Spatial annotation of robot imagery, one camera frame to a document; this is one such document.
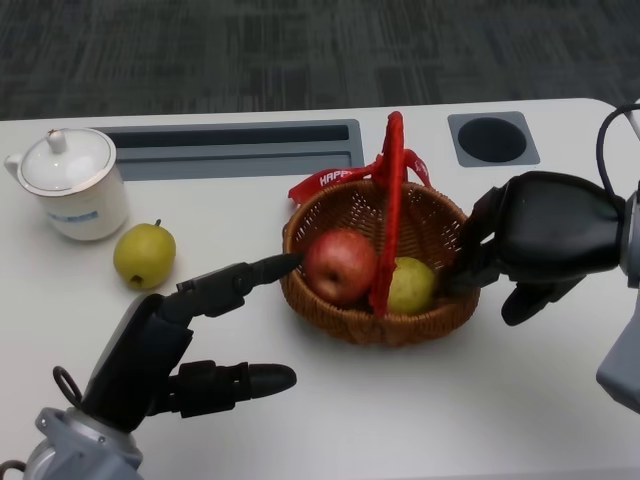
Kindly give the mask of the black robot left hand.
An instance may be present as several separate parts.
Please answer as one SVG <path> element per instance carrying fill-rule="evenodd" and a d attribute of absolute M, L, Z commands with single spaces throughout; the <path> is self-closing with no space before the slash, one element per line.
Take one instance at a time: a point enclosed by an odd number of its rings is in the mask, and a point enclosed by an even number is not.
<path fill-rule="evenodd" d="M 299 254 L 279 254 L 236 263 L 182 282 L 168 296 L 150 294 L 136 300 L 105 347 L 81 410 L 130 433 L 149 416 L 203 416 L 292 388 L 297 376 L 285 365 L 219 366 L 212 360 L 181 359 L 193 338 L 193 318 L 215 318 L 242 307 L 255 287 L 280 280 L 301 260 Z"/>

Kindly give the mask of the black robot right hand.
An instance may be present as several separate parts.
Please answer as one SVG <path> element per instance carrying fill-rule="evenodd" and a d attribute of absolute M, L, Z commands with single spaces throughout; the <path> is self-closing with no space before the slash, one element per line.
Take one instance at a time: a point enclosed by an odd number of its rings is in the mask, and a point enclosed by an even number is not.
<path fill-rule="evenodd" d="M 501 315 L 519 325 L 586 276 L 619 265 L 624 206 L 580 177 L 544 171 L 513 177 L 474 204 L 441 288 L 463 295 L 506 276 L 516 287 Z"/>

